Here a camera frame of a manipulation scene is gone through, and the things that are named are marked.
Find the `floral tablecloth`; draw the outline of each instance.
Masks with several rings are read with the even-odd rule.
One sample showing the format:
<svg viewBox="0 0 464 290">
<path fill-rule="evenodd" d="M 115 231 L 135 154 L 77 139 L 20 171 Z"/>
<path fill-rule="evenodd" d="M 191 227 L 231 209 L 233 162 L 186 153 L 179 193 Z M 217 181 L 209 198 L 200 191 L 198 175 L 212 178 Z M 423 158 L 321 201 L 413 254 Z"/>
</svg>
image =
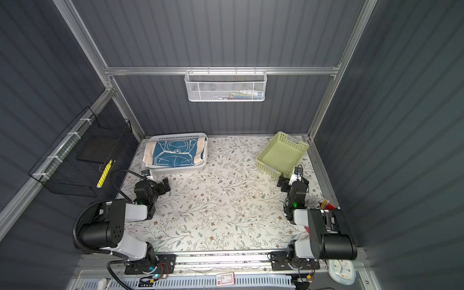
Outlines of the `floral tablecloth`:
<svg viewBox="0 0 464 290">
<path fill-rule="evenodd" d="M 276 249 L 292 239 L 306 238 L 302 226 L 284 217 L 286 193 L 277 180 L 256 168 L 256 156 L 271 137 L 210 137 L 207 164 L 201 172 L 156 176 L 169 178 L 171 192 L 160 196 L 152 220 L 126 223 L 125 230 L 158 251 Z M 143 140 L 130 170 L 140 172 L 147 140 Z M 302 165 L 309 180 L 307 206 L 322 199 L 306 154 Z M 134 198 L 139 179 L 126 176 L 122 190 Z"/>
</svg>

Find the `white clock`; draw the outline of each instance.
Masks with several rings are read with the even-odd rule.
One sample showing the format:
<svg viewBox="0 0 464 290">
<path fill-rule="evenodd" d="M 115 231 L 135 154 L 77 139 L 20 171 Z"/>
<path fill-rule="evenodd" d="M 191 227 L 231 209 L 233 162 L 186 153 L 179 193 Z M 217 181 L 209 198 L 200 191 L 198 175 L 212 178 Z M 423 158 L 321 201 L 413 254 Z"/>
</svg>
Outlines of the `white clock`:
<svg viewBox="0 0 464 290">
<path fill-rule="evenodd" d="M 327 260 L 329 275 L 336 282 L 351 285 L 356 280 L 356 271 L 350 260 Z"/>
</svg>

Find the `red and white box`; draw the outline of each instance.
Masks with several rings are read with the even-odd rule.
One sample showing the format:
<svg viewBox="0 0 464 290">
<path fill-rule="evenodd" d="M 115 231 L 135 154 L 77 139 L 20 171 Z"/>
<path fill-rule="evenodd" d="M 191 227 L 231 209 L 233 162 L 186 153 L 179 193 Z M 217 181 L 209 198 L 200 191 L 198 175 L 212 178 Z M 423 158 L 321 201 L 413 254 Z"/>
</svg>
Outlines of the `red and white box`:
<svg viewBox="0 0 464 290">
<path fill-rule="evenodd" d="M 233 272 L 216 275 L 216 286 L 234 285 L 235 276 Z"/>
</svg>

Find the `black wire basket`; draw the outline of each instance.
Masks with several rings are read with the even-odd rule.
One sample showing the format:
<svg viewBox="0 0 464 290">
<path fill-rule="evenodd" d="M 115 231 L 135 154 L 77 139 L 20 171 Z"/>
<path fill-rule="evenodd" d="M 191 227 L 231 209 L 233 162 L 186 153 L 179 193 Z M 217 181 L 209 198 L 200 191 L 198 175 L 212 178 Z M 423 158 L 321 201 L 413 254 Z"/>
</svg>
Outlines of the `black wire basket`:
<svg viewBox="0 0 464 290">
<path fill-rule="evenodd" d="M 99 191 L 113 191 L 110 173 L 130 166 L 135 152 L 130 121 L 92 114 L 78 122 L 75 132 L 67 133 L 55 150 L 51 147 L 29 175 L 52 193 L 101 197 Z M 121 185 L 119 177 L 116 184 Z"/>
</svg>

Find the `blue towel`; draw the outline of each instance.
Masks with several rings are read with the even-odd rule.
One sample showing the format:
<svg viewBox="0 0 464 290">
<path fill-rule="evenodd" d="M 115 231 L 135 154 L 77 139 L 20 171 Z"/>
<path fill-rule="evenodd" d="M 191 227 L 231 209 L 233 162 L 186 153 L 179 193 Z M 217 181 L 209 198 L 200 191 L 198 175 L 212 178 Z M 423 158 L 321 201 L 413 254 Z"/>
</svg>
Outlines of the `blue towel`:
<svg viewBox="0 0 464 290">
<path fill-rule="evenodd" d="M 203 162 L 206 138 L 148 142 L 143 161 L 151 167 L 183 167 Z"/>
</svg>

